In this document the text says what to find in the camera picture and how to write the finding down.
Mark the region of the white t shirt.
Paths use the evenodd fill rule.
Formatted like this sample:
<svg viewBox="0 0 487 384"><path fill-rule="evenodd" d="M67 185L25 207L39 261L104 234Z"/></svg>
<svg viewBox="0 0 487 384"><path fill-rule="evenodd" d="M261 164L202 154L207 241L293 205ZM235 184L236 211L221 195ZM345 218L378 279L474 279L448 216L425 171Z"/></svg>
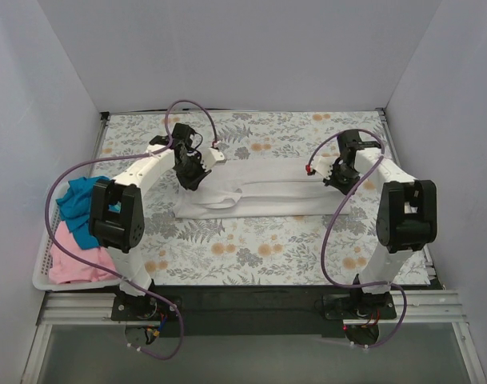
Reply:
<svg viewBox="0 0 487 384"><path fill-rule="evenodd" d="M303 158L231 160L195 191L181 188L176 218L221 219L332 215L344 195L309 176Z"/></svg>

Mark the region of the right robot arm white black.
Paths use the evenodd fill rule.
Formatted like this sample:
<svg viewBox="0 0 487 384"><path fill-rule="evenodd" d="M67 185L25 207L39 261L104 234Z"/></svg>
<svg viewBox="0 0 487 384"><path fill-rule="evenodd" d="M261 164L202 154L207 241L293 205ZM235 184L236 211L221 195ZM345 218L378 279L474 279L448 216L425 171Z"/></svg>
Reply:
<svg viewBox="0 0 487 384"><path fill-rule="evenodd" d="M340 191L345 202L366 180L380 194L375 251L353 282L342 285L343 294L323 298L327 318L394 318L390 294L394 279L412 254L437 236L434 182L406 173L385 157L385 146L377 136L365 141L361 133L355 129L336 134L339 156L334 164L314 166L325 185Z"/></svg>

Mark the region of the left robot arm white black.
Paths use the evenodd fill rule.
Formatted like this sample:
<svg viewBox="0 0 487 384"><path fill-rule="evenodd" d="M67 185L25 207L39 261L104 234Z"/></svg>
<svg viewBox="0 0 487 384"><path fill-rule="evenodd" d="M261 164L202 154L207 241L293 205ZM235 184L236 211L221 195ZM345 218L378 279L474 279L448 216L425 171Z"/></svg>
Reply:
<svg viewBox="0 0 487 384"><path fill-rule="evenodd" d="M135 318L147 320L158 315L158 300L138 290L149 289L153 279L145 268L138 244L145 232L143 197L166 172L172 170L181 187L195 191L223 154L210 149L204 154L194 148L197 132L177 123L172 135L150 141L151 153L131 164L114 178L94 183L89 232L106 248L120 275L119 299Z"/></svg>

